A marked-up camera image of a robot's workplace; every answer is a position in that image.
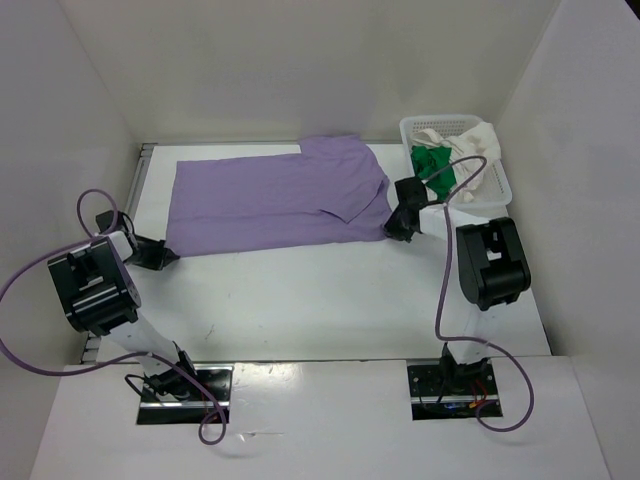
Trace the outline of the purple t shirt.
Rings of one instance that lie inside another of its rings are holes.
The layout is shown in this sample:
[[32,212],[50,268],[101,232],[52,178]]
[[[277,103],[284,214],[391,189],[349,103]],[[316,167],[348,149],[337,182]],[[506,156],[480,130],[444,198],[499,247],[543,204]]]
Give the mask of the purple t shirt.
[[299,152],[180,161],[166,228],[181,257],[384,239],[389,178],[356,136]]

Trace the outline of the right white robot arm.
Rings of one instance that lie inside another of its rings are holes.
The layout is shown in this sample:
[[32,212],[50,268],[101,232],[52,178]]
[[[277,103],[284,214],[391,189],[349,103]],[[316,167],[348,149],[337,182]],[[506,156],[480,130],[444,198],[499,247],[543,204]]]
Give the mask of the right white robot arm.
[[460,393],[474,379],[472,365],[489,357],[495,315],[516,302],[531,286],[527,263],[515,222],[489,219],[429,205],[421,210],[400,205],[384,224],[385,235],[409,242],[423,234],[445,242],[445,267],[436,303],[434,333],[443,342],[439,382]]

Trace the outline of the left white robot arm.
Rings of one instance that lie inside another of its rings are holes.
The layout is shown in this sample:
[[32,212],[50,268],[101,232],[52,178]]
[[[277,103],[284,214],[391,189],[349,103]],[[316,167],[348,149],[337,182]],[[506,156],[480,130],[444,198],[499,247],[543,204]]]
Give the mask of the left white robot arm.
[[158,397],[194,396],[200,376],[187,353],[142,315],[141,297],[125,263],[135,254],[128,235],[116,230],[47,262],[66,319],[78,332],[116,343],[138,359]]

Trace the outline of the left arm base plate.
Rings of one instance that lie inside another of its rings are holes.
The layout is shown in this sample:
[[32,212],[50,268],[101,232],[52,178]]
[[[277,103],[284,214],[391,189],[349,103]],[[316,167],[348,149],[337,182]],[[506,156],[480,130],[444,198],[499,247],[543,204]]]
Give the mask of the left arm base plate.
[[[219,402],[226,419],[230,416],[231,365],[201,364],[196,366],[197,380]],[[143,383],[139,375],[131,375],[130,384],[140,393],[136,424],[187,425],[200,424],[210,415],[208,424],[220,424],[221,417],[213,402],[197,388],[190,386],[189,396],[176,399],[170,395],[159,395]]]

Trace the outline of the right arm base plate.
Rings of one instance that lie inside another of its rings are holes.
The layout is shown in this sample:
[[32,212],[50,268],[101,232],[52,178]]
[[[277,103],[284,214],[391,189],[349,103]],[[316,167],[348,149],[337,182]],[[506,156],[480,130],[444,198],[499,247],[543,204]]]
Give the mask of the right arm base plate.
[[445,379],[437,360],[406,365],[414,421],[502,417],[497,383],[490,363],[456,379]]

